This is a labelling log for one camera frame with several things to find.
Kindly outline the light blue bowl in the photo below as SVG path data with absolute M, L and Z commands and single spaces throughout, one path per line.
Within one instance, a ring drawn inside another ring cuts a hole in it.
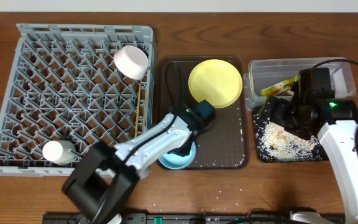
M 171 170 L 180 170 L 188 167 L 193 162 L 195 156 L 196 144 L 193 142 L 191 144 L 190 154 L 188 156 L 182 157 L 174 153 L 166 153 L 158 161 L 164 168 Z

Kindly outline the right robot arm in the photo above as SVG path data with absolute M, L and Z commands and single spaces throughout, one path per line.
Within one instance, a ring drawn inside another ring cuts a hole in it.
M 300 71 L 291 100 L 268 97 L 259 118 L 301 139 L 318 139 L 339 186 L 345 221 L 358 223 L 358 109 L 353 100 L 335 97 L 329 69 Z

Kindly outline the white bowl with food scraps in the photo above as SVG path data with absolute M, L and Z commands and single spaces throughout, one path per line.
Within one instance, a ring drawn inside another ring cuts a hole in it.
M 121 73 L 133 80 L 144 78 L 149 67 L 146 54 L 132 45 L 126 45 L 117 51 L 113 56 L 113 61 Z

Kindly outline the white plastic cup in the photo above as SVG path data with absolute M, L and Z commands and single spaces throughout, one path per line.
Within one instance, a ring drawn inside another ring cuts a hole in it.
M 73 162 L 75 155 L 71 152 L 75 147 L 70 141 L 58 140 L 47 142 L 43 149 L 43 157 L 55 164 L 65 165 Z

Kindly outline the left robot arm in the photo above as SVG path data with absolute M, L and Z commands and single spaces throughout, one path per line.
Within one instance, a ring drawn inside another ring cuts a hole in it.
M 96 142 L 63 184 L 63 193 L 90 223 L 110 222 L 133 193 L 140 174 L 166 153 L 190 155 L 195 139 L 215 119 L 206 100 L 191 109 L 175 105 L 159 124 L 109 147 Z

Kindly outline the yellow round plate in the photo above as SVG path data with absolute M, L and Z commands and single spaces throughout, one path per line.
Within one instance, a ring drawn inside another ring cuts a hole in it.
M 238 69 L 227 61 L 209 59 L 197 64 L 188 78 L 192 97 L 215 108 L 233 104 L 241 95 L 243 81 Z

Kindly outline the wooden chopstick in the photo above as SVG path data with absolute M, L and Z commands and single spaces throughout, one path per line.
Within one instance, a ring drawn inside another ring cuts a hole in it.
M 146 116 L 146 109 L 147 109 L 147 89 L 144 90 L 144 95 L 145 95 L 145 99 L 144 99 L 144 109 L 143 109 L 143 116 L 142 116 L 142 131 L 141 133 L 144 133 L 145 131 L 145 121 L 147 119 L 147 116 Z
M 138 95 L 137 95 L 137 107 L 136 107 L 136 119 L 135 119 L 135 133 L 134 133 L 135 138 L 138 135 L 138 128 L 139 128 L 141 91 L 142 91 L 142 85 L 141 85 L 141 81 L 139 81 L 139 89 L 138 89 Z

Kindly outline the green snack wrapper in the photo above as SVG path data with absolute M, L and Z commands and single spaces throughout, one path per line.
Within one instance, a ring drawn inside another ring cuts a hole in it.
M 293 77 L 288 80 L 283 80 L 270 87 L 264 88 L 260 91 L 261 96 L 277 96 L 283 92 L 289 91 L 292 85 L 298 81 L 298 77 Z

